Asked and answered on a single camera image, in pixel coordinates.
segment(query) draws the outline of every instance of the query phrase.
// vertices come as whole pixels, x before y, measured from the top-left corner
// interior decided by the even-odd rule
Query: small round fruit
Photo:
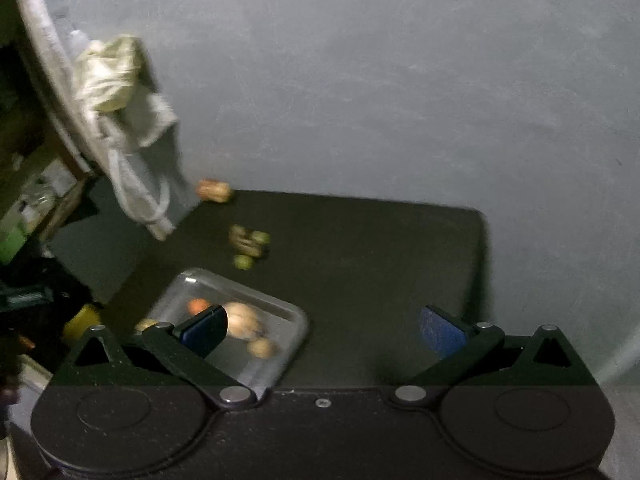
[[[192,300],[189,300],[187,310],[189,311],[189,314],[191,314],[192,316],[196,316],[203,310],[209,308],[210,305],[211,304],[209,303],[209,301],[205,300],[204,298],[193,298]]]
[[[234,265],[240,270],[249,270],[254,264],[254,259],[246,254],[236,254]]]
[[[247,345],[246,349],[251,355],[254,355],[260,359],[269,359],[276,355],[276,352],[278,351],[276,343],[274,343],[271,339],[267,339],[265,337],[261,337],[254,341],[251,341]]]
[[[259,244],[266,245],[271,240],[269,233],[265,233],[263,231],[254,231],[251,233],[251,238],[254,242],[258,242]]]

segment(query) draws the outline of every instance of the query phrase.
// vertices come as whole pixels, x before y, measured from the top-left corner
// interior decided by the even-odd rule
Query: green lime
[[[254,264],[254,259],[246,254],[236,254],[234,256],[234,265],[241,270],[249,270]]]
[[[259,244],[266,245],[271,240],[269,233],[263,233],[262,231],[254,231],[251,233],[251,238],[254,242],[258,242]]]

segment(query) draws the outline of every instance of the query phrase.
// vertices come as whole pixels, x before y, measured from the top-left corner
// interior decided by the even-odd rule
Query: metal pivot screw
[[[247,402],[251,399],[251,390],[244,386],[227,386],[220,390],[220,398],[229,404]]]
[[[427,396],[427,392],[420,386],[400,386],[396,389],[396,397],[402,402],[418,402]]]
[[[166,321],[158,321],[156,324],[153,324],[151,326],[160,330],[164,330],[165,332],[171,332],[171,330],[174,329],[172,323],[168,323]]]

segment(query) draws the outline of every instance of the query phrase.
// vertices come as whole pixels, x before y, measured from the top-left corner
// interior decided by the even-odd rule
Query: circular plate
[[[89,474],[148,470],[190,443],[206,416],[193,387],[168,376],[162,382],[50,386],[33,411],[33,436],[65,468]]]
[[[477,379],[452,388],[440,418],[481,461],[510,472],[570,472],[607,449],[613,417],[597,386],[485,386]]]

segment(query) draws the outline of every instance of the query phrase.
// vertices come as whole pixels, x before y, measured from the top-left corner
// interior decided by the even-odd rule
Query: black table
[[[268,232],[268,258],[236,269],[231,224]],[[422,306],[476,320],[485,242],[472,210],[239,191],[200,204],[156,242],[103,317],[130,333],[178,273],[202,267],[306,312],[308,339],[281,384],[399,383],[435,361],[420,339]]]

